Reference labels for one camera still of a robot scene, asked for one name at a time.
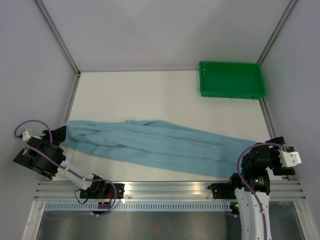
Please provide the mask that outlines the light blue trousers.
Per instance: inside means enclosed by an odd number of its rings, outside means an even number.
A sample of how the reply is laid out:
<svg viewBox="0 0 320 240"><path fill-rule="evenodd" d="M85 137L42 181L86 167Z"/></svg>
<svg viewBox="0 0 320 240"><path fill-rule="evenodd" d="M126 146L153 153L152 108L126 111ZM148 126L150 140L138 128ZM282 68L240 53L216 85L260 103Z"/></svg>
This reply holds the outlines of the light blue trousers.
<svg viewBox="0 0 320 240"><path fill-rule="evenodd" d="M72 120L64 141L91 156L215 178L231 176L240 154L254 144L162 120Z"/></svg>

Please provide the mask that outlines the green plastic tray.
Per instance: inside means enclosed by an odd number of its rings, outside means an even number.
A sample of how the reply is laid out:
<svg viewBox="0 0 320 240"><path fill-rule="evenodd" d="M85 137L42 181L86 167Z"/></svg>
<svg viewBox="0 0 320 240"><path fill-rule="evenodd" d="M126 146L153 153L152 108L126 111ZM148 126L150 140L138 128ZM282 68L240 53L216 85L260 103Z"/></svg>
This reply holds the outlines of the green plastic tray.
<svg viewBox="0 0 320 240"><path fill-rule="evenodd" d="M199 62L202 97L259 100L267 95L262 70L257 63Z"/></svg>

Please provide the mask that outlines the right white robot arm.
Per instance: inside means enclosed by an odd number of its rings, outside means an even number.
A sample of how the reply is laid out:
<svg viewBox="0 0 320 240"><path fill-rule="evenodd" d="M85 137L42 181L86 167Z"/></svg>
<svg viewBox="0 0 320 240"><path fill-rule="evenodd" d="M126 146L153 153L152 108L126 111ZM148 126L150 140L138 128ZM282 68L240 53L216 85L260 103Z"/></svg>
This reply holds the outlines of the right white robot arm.
<svg viewBox="0 0 320 240"><path fill-rule="evenodd" d="M241 239L272 239L268 170L275 176L293 176L294 168L301 162L299 153L293 146L287 146L282 136L255 143L240 154L227 190L237 200Z"/></svg>

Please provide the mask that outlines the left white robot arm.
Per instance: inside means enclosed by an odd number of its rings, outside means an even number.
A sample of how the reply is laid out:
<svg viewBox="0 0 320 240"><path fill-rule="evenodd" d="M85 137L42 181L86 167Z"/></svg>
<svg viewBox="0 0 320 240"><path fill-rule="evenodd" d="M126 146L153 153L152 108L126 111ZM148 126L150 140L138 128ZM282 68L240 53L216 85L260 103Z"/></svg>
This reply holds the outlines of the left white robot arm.
<svg viewBox="0 0 320 240"><path fill-rule="evenodd" d="M111 199L113 187L93 173L87 173L74 166L64 155L60 144L66 140L67 127L64 125L55 130L46 129L42 136L35 136L31 129L21 134L13 132L16 138L26 143L14 158L14 162L26 167L48 179L56 176L70 180L79 190L81 199Z"/></svg>

